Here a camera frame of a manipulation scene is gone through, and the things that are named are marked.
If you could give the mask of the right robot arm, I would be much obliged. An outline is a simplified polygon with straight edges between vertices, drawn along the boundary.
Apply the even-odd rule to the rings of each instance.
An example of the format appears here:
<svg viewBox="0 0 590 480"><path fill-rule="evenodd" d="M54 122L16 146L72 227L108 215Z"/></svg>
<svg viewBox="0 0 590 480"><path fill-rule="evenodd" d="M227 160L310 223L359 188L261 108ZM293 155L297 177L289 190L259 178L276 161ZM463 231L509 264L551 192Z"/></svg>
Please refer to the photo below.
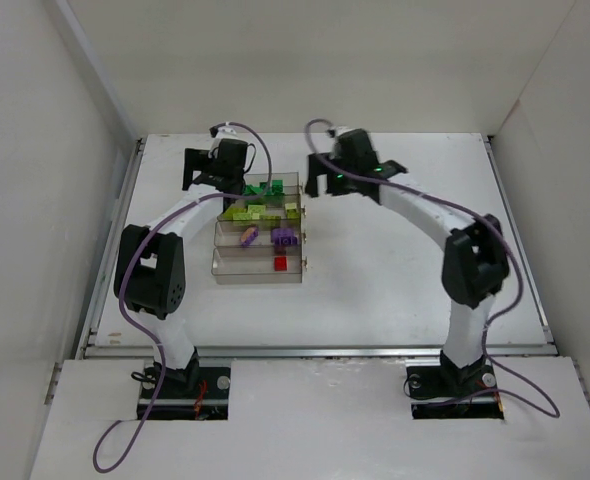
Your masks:
<svg viewBox="0 0 590 480"><path fill-rule="evenodd" d="M492 215L476 218L421 191L408 169L394 160L380 161L363 129L329 129L331 151L308 156L306 194L319 194L325 177L332 196L357 193L401 215L442 251L441 284L451 300L449 329L439 362L407 370L409 394L416 400L466 397L493 375L483 353L483 334L496 295L510 268L500 222Z"/></svg>

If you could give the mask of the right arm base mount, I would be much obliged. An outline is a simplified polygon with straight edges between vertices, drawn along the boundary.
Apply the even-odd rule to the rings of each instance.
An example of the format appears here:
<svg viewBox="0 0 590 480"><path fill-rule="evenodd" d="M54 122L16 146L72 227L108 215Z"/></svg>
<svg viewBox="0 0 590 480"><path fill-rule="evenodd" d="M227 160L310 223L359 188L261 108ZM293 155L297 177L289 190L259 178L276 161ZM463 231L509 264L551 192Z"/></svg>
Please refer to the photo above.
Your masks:
<svg viewBox="0 0 590 480"><path fill-rule="evenodd" d="M408 366L406 374L404 392L411 399L414 420L504 419L488 364L462 381L439 365Z"/></svg>

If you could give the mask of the red lego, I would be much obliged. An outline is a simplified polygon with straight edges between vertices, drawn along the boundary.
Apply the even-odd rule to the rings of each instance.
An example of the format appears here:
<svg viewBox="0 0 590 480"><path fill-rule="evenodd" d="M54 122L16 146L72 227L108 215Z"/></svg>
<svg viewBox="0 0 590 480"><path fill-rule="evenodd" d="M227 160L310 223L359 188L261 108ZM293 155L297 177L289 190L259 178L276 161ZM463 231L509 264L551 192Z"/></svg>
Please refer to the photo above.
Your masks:
<svg viewBox="0 0 590 480"><path fill-rule="evenodd" d="M277 256L273 260L273 268L275 272L285 272L288 270L288 261L285 256Z"/></svg>

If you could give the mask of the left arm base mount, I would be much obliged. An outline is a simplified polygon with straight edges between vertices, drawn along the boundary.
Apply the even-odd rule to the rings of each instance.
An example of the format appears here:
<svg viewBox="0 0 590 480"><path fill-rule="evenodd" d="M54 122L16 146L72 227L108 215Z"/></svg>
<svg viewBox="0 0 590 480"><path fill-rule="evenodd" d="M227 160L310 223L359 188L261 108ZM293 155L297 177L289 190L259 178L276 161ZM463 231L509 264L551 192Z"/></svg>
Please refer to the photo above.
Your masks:
<svg viewBox="0 0 590 480"><path fill-rule="evenodd" d="M224 421L228 419L231 368L201 366L197 380L180 384L164 379L148 420Z"/></svg>

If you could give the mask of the purple arch lego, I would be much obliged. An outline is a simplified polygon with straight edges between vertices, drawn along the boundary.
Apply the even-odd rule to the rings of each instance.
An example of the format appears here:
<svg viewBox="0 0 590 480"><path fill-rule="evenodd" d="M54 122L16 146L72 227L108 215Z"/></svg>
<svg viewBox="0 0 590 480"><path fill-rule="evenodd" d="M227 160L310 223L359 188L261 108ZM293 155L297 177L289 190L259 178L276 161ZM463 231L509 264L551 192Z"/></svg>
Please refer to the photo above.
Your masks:
<svg viewBox="0 0 590 480"><path fill-rule="evenodd" d="M271 243L275 247L296 246L299 238L296 231L290 227L276 227L271 230Z"/></svg>

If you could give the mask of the long green lego brick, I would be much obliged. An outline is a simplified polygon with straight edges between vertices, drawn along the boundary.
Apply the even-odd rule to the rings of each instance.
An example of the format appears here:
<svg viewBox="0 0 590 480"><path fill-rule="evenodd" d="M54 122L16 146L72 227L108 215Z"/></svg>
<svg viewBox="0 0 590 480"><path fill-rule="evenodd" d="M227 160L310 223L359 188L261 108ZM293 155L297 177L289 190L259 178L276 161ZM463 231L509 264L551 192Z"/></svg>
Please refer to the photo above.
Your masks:
<svg viewBox="0 0 590 480"><path fill-rule="evenodd" d="M243 195L246 197L263 197L271 193L271 186L267 182L260 182L258 185L246 184L243 191Z"/></svg>

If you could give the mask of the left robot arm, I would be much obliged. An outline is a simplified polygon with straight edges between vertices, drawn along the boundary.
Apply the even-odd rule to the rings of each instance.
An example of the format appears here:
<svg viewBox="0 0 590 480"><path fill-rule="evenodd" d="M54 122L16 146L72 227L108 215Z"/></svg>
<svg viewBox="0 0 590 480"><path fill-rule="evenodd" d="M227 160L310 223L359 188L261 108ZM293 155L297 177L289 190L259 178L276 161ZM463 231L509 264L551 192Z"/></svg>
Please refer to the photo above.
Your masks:
<svg viewBox="0 0 590 480"><path fill-rule="evenodd" d="M186 294L185 244L241 198L249 143L221 129L208 149L187 148L185 195L146 225L120 238L114 277L118 308L156 348L154 381L186 390L198 383L199 356L179 308Z"/></svg>

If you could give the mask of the green lego 2x2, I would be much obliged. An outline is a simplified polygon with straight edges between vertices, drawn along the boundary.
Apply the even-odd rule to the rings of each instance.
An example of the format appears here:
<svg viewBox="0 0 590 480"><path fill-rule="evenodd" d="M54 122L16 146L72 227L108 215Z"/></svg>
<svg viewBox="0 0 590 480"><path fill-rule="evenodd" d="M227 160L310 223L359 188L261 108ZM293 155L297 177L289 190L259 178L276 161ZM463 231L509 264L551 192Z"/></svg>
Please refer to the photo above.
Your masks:
<svg viewBox="0 0 590 480"><path fill-rule="evenodd" d="M269 189L267 190L269 196L283 196L284 184L282 180L273 180Z"/></svg>

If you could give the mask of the pale lime lego 2x2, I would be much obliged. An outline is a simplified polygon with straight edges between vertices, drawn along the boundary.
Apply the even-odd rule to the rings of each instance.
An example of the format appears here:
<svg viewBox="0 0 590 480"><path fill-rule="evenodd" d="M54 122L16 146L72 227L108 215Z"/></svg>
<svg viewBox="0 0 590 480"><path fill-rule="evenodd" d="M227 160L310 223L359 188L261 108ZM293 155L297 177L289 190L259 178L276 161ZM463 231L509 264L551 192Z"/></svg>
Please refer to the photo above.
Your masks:
<svg viewBox="0 0 590 480"><path fill-rule="evenodd" d="M268 215L267 206L264 204L249 204L246 207L246 211L253 221L260 221Z"/></svg>
<svg viewBox="0 0 590 480"><path fill-rule="evenodd" d="M300 210L298 204L295 202L286 203L284 210L287 219L298 219L300 217Z"/></svg>

